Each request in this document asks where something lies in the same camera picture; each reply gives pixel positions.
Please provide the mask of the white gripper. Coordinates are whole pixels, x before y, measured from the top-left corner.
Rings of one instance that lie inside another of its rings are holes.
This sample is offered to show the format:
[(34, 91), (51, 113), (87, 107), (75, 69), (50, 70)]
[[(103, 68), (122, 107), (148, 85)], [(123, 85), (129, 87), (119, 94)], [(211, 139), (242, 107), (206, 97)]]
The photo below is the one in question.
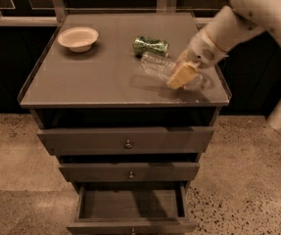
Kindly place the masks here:
[(198, 76), (198, 66), (205, 69), (219, 63), (227, 55), (227, 45), (225, 31), (202, 28), (176, 59), (178, 67), (167, 81), (167, 86), (171, 89), (181, 88)]

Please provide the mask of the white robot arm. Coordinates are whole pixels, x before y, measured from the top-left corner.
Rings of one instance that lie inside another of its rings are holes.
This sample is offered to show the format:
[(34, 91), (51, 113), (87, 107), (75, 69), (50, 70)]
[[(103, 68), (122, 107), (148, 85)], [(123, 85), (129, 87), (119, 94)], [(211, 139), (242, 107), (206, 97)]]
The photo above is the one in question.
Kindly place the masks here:
[(178, 89), (200, 69), (219, 63), (236, 45), (268, 32), (281, 47), (281, 0), (229, 0), (190, 40), (167, 86)]

